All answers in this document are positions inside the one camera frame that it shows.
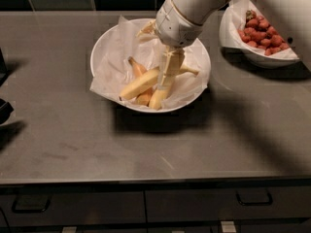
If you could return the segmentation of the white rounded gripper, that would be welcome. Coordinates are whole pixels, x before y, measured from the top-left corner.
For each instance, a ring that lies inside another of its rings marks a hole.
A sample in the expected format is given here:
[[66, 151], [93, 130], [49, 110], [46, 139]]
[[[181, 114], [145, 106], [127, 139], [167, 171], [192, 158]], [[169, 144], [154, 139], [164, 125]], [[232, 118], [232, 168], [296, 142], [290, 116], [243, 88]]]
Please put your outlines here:
[[188, 21], [176, 8], [172, 0], [165, 0], [155, 20], [147, 22], [136, 34], [157, 35], [167, 46], [159, 61], [157, 88], [168, 89], [179, 74], [185, 59], [183, 48], [190, 46], [202, 32], [202, 26]]

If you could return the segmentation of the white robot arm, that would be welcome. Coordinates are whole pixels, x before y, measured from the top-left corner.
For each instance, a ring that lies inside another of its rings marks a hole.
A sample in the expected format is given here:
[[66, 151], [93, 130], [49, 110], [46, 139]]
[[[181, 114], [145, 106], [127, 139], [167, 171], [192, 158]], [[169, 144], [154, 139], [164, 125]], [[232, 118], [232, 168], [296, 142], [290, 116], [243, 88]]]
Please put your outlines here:
[[[231, 0], [165, 0], [140, 32], [157, 36], [165, 45], [184, 48], [202, 32], [203, 24]], [[311, 0], [250, 0], [311, 70]]]

